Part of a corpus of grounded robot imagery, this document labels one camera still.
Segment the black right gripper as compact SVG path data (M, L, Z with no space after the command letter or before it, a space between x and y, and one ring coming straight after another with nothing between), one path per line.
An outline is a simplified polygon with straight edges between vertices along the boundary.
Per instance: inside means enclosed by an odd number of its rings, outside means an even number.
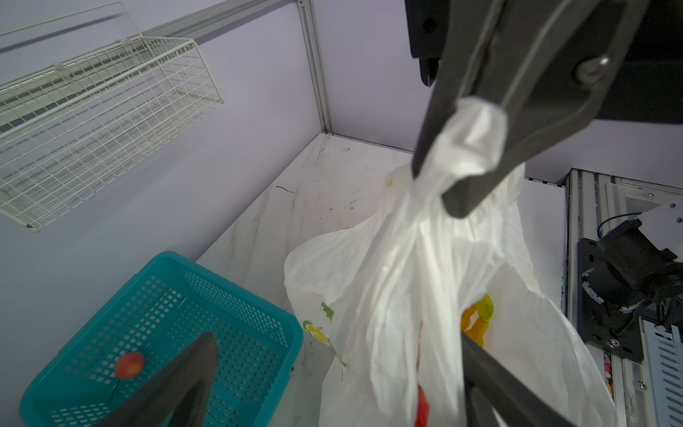
M413 175L420 174L460 99L480 98L507 115L497 166L444 194L446 210L455 218L470 214L518 165L585 129L595 117L682 123L681 1L416 0L405 5L421 80L431 86L436 78Z

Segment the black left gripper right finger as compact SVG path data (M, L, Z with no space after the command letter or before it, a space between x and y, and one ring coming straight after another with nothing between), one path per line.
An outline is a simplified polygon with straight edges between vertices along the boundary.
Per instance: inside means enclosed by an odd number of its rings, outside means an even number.
M571 425L471 338L461 336L467 425Z

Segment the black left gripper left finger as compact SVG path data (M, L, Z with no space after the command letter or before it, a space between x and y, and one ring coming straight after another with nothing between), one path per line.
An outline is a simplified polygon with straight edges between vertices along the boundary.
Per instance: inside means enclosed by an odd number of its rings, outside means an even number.
M99 426L202 426L218 368L219 346L201 334Z

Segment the yellow fake banana bunch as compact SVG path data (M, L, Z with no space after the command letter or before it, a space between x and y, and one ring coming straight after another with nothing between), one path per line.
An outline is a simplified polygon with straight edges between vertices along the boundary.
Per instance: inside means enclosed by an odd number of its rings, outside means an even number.
M489 295L473 304L462 315L461 330L480 347L484 346L484 338L490 321L494 318L496 308Z

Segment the white lemon print plastic bag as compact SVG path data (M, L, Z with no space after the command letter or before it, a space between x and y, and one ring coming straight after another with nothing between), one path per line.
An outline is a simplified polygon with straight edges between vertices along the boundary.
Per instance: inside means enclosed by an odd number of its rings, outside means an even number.
M590 352L535 277L518 207L524 167L462 219L443 205L446 190L500 164L507 131L503 109L461 99L418 176L393 171L377 213L286 258L295 316L335 356L321 425L411 426L420 397L430 425L463 425L462 315L485 297L491 356L571 423L616 425Z

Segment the red fake strawberry large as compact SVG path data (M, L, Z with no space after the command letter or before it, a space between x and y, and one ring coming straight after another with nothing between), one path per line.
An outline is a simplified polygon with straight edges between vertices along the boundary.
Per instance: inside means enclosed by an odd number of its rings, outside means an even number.
M430 404L421 386L418 387L418 408L414 427L427 427L430 418Z

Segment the small red cherry fruit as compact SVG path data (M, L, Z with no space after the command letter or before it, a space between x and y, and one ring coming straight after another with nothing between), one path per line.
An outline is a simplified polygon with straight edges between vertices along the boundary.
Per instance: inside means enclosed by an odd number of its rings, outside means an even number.
M115 366L117 380L132 379L140 375L146 365L145 356L141 352L129 352L121 356Z

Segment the teal plastic fruit basket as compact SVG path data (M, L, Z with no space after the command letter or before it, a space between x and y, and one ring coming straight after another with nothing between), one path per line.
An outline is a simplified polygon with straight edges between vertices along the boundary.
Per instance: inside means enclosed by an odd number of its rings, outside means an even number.
M270 422L302 348L296 318L174 252L154 257L62 347L26 389L28 426L93 426L211 332L219 346L208 426ZM117 380L141 352L142 373Z

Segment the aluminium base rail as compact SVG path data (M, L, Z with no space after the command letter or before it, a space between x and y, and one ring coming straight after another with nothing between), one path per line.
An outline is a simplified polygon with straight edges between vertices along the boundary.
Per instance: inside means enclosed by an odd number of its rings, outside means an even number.
M682 190L572 170L564 306L620 426L682 423Z

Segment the aluminium frame corner post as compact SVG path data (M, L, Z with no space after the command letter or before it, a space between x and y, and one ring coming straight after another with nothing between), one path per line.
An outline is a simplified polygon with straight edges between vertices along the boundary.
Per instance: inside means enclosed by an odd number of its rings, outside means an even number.
M327 96L327 86L325 85L324 65L313 2L311 0L296 0L295 3L302 25L302 34L309 62L309 71L311 72L320 126L323 132L332 133L331 109Z

